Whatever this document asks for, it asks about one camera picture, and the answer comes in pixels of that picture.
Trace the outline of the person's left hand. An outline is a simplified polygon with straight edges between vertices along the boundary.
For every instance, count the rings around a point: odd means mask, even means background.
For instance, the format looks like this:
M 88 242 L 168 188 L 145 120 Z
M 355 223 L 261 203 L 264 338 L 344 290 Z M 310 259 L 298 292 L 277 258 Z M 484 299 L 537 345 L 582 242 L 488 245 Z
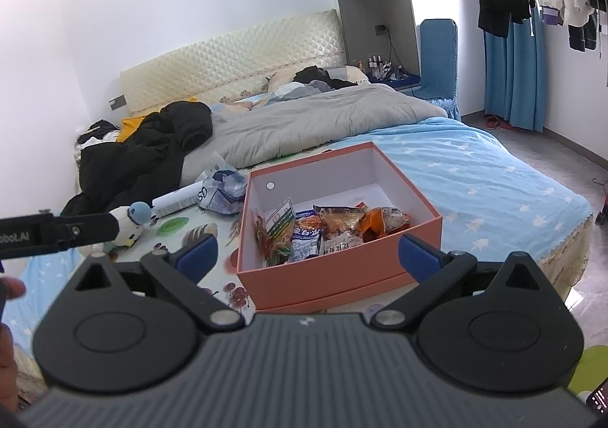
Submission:
M 25 284 L 16 278 L 4 277 L 1 283 L 7 290 L 8 299 L 17 299 L 26 293 Z M 9 412 L 19 409 L 19 389 L 16 384 L 17 366 L 13 353 L 13 335 L 10 328 L 1 324 L 0 341 L 0 398 L 1 405 Z

